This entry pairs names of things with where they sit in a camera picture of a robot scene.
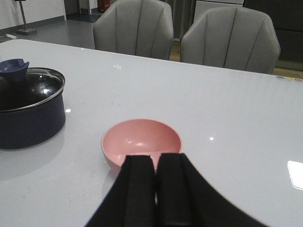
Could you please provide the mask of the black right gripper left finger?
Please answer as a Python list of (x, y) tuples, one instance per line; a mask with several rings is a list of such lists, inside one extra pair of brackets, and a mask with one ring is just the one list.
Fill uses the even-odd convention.
[(154, 227), (155, 173), (149, 156), (126, 156), (87, 227)]

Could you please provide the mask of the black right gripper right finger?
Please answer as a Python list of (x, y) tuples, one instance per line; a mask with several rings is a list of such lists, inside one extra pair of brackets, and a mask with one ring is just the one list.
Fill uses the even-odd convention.
[(183, 154), (158, 161), (158, 221), (161, 227), (262, 227), (212, 187)]

